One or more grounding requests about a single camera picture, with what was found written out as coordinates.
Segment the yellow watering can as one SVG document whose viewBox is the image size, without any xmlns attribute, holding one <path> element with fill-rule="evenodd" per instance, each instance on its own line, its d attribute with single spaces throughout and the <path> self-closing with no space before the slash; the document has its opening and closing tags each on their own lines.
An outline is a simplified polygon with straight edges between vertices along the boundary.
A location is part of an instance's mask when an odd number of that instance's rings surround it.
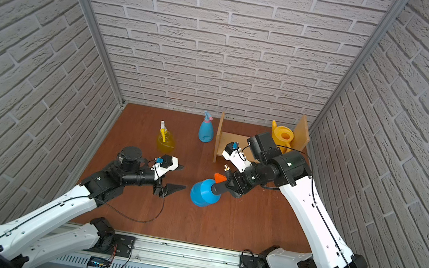
<svg viewBox="0 0 429 268">
<path fill-rule="evenodd" d="M 294 133 L 291 129 L 285 126 L 278 126 L 276 121 L 272 121 L 272 138 L 274 143 L 280 148 L 281 153 L 286 153 L 291 150 L 290 143 L 294 139 Z"/>
</svg>

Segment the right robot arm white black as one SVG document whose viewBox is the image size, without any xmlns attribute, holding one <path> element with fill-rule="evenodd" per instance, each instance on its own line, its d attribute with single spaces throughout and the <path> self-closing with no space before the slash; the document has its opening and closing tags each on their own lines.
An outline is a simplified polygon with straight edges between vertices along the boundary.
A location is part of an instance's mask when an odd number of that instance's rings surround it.
<svg viewBox="0 0 429 268">
<path fill-rule="evenodd" d="M 272 247 L 264 251 L 264 268 L 367 268 L 363 256 L 354 254 L 335 228 L 324 203 L 316 192 L 313 173 L 301 151 L 283 153 L 269 133 L 247 139 L 255 158 L 248 160 L 237 142 L 229 142 L 222 156 L 236 168 L 226 172 L 224 181 L 211 191 L 240 198 L 255 187 L 268 183 L 287 200 L 306 235 L 311 251 L 299 253 Z"/>
</svg>

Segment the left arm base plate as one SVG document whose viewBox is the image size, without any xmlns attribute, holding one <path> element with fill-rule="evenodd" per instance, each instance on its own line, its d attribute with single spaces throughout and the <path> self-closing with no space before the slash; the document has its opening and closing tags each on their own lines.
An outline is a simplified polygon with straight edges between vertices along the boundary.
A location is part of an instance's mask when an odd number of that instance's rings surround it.
<svg viewBox="0 0 429 268">
<path fill-rule="evenodd" d="M 99 241 L 89 248 L 88 252 L 95 252 L 107 255 L 114 255 L 128 258 L 131 250 L 136 242 L 136 237 L 114 234 L 101 237 Z"/>
</svg>

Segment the yellow transparent spray bottle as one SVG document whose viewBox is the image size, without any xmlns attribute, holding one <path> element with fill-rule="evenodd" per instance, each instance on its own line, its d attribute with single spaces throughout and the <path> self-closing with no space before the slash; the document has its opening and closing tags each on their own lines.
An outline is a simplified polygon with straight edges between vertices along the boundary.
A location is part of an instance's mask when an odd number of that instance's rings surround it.
<svg viewBox="0 0 429 268">
<path fill-rule="evenodd" d="M 157 137 L 157 149 L 163 154 L 172 154 L 176 143 L 172 134 L 167 130 L 164 120 L 161 121 L 160 132 Z"/>
</svg>

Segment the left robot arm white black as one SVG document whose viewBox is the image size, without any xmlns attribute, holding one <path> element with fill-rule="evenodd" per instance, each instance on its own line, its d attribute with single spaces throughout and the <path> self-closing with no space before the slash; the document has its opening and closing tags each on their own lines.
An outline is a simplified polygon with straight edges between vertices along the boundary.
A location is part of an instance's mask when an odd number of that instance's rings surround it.
<svg viewBox="0 0 429 268">
<path fill-rule="evenodd" d="M 95 247 L 109 250 L 115 231 L 105 218 L 57 235 L 51 232 L 77 216 L 108 205 L 127 186 L 151 186 L 159 198 L 184 190 L 184 185 L 162 182 L 166 173 L 182 168 L 176 157 L 167 154 L 149 165 L 139 148 L 125 147 L 112 162 L 70 191 L 0 225 L 0 268 L 36 268 L 73 251 Z"/>
</svg>

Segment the blue pressure sprayer black handle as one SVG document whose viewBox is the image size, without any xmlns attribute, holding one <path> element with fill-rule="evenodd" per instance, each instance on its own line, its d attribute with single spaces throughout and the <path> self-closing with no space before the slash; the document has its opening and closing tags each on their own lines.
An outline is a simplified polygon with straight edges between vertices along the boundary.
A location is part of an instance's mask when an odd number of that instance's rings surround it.
<svg viewBox="0 0 429 268">
<path fill-rule="evenodd" d="M 190 199 L 198 207 L 206 207 L 217 203 L 221 199 L 220 194 L 213 191 L 213 185 L 227 181 L 226 171 L 229 168 L 225 166 L 225 173 L 215 173 L 212 178 L 198 182 L 191 188 Z"/>
</svg>

